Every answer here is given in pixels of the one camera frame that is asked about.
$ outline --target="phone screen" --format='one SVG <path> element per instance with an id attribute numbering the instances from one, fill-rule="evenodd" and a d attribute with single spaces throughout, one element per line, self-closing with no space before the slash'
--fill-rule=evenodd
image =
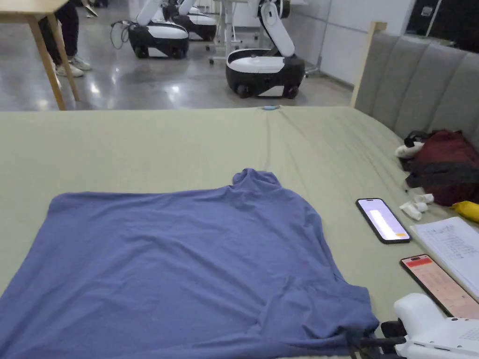
<path id="1" fill-rule="evenodd" d="M 429 256 L 407 258 L 402 262 L 454 317 L 479 319 L 479 303 Z"/>
<path id="2" fill-rule="evenodd" d="M 385 241 L 410 239 L 408 232 L 383 200 L 379 198 L 364 199 L 358 200 L 358 204 Z"/>

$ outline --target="person's leg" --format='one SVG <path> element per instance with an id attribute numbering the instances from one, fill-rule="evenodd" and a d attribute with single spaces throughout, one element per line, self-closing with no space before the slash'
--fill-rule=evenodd
<path id="1" fill-rule="evenodd" d="M 50 54 L 50 57 L 52 58 L 55 66 L 60 66 L 60 53 L 58 52 L 57 43 L 55 42 L 55 38 L 53 37 L 52 29 L 50 29 L 50 25 L 48 24 L 48 19 L 44 17 L 38 22 L 38 25 L 40 26 L 40 31 L 42 32 L 46 50 Z"/>
<path id="2" fill-rule="evenodd" d="M 53 63 L 55 64 L 56 74 L 59 76 L 66 76 L 67 72 L 63 67 L 60 53 L 58 52 L 57 43 L 55 42 L 55 38 L 53 37 L 52 29 L 50 28 L 48 19 L 44 17 L 38 22 L 38 25 L 40 27 L 40 32 L 42 33 L 43 41 L 45 42 L 46 50 L 48 51 L 48 54 L 50 55 L 53 60 Z M 80 77 L 83 75 L 83 71 L 79 70 L 74 66 L 71 66 L 71 71 L 74 77 Z"/>
<path id="3" fill-rule="evenodd" d="M 70 63 L 80 70 L 90 70 L 90 64 L 77 56 L 80 21 L 75 3 L 71 0 L 68 1 L 55 12 L 55 15 L 61 22 L 63 42 Z"/>

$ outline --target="white sneaker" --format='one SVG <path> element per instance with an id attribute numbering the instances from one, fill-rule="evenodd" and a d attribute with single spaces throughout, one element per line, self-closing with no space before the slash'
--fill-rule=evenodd
<path id="1" fill-rule="evenodd" d="M 91 70 L 91 66 L 88 62 L 86 62 L 85 60 L 83 60 L 81 57 L 79 56 L 74 56 L 72 57 L 72 59 L 69 61 L 69 63 L 71 63 L 74 67 L 80 69 L 80 70 L 83 70 L 83 71 L 88 71 L 88 70 Z"/>
<path id="2" fill-rule="evenodd" d="M 71 73 L 73 74 L 73 77 L 81 77 L 85 74 L 82 70 L 80 70 L 79 68 L 76 68 L 72 65 L 70 65 L 70 69 L 71 69 Z M 55 68 L 55 73 L 58 76 L 66 76 L 67 75 L 67 71 L 65 70 L 65 67 L 63 66 L 63 64 L 58 65 Z"/>

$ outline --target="smartphone with red screen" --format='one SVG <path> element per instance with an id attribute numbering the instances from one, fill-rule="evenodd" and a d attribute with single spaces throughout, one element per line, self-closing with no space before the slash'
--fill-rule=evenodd
<path id="1" fill-rule="evenodd" d="M 388 205 L 380 198 L 361 198 L 356 201 L 363 217 L 378 239 L 384 244 L 408 243 L 411 236 Z"/>
<path id="2" fill-rule="evenodd" d="M 428 255 L 404 258 L 400 264 L 446 315 L 479 319 L 479 303 Z"/>

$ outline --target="gray fabric panel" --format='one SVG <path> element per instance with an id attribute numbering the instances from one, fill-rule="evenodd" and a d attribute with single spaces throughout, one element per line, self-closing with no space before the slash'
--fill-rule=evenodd
<path id="1" fill-rule="evenodd" d="M 404 97 L 394 132 L 405 137 L 429 128 L 445 90 L 465 52 L 430 44 L 422 56 Z"/>
<path id="2" fill-rule="evenodd" d="M 372 115 L 377 89 L 397 39 L 384 32 L 374 35 L 356 100 L 355 107 L 359 111 Z"/>
<path id="3" fill-rule="evenodd" d="M 479 117 L 479 55 L 461 61 L 436 110 L 428 131 L 461 130 L 471 139 Z"/>
<path id="4" fill-rule="evenodd" d="M 430 41 L 401 37 L 396 42 L 377 91 L 372 116 L 389 128 L 398 118 L 401 104 Z"/>

